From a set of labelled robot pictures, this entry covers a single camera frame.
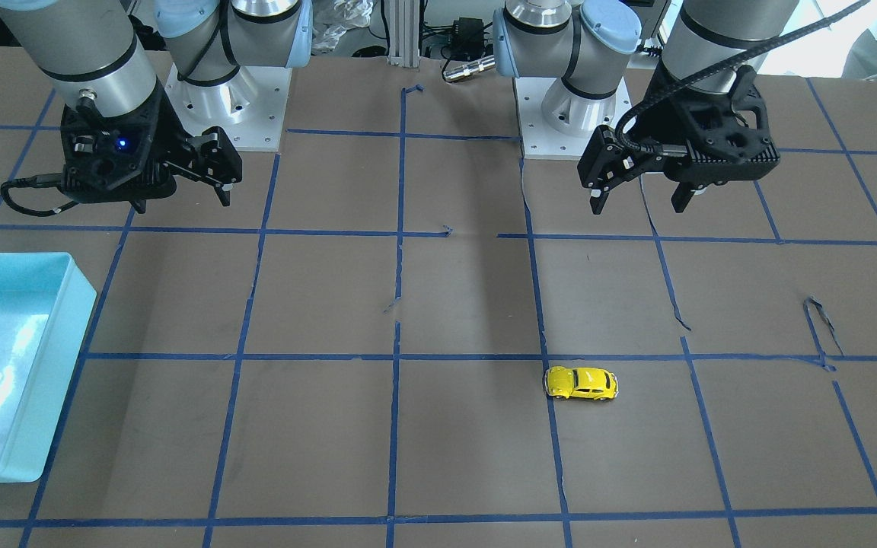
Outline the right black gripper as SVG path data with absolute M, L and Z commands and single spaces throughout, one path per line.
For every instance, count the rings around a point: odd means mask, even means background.
M 173 165 L 189 180 L 215 187 L 223 207 L 231 205 L 231 190 L 243 180 L 243 160 L 224 128 L 208 128 L 202 135 L 188 136 L 173 150 Z M 136 214 L 145 214 L 147 200 L 129 201 Z

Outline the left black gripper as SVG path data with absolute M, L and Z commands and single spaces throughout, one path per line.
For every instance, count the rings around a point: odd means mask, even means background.
M 592 214 L 602 214 L 607 192 L 647 171 L 661 170 L 667 159 L 669 155 L 660 145 L 655 146 L 654 152 L 638 151 L 621 145 L 615 138 L 614 128 L 596 127 L 577 163 L 582 187 L 591 190 Z M 682 214 L 693 198 L 705 189 L 706 184 L 678 183 L 671 197 L 673 211 Z

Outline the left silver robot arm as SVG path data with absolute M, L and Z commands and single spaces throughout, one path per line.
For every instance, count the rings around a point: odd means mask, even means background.
M 643 100 L 614 112 L 643 21 L 629 3 L 508 1 L 493 18 L 497 72 L 550 78 L 543 114 L 554 128 L 586 135 L 577 166 L 598 215 L 612 190 L 647 173 L 678 185 L 685 211 L 710 185 L 752 181 L 780 162 L 755 86 L 762 46 L 773 44 L 794 1 L 685 1 Z

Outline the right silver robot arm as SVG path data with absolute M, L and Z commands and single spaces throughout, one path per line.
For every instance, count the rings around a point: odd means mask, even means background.
M 228 128 L 262 120 L 250 67 L 296 69 L 312 53 L 310 1 L 157 1 L 173 58 L 162 84 L 118 1 L 0 1 L 0 18 L 64 101 L 58 173 L 1 184 L 2 201 L 48 218 L 127 202 L 143 214 L 177 178 L 209 185 L 223 207 L 244 177 Z

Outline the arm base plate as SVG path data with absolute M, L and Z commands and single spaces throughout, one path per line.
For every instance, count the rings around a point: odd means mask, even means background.
M 177 80 L 171 66 L 164 87 L 186 131 L 222 127 L 239 151 L 278 152 L 293 70 L 241 67 L 232 80 L 199 87 Z
M 595 128 L 614 127 L 631 107 L 624 80 L 602 100 L 577 96 L 560 78 L 516 78 L 514 84 L 527 160 L 579 160 Z

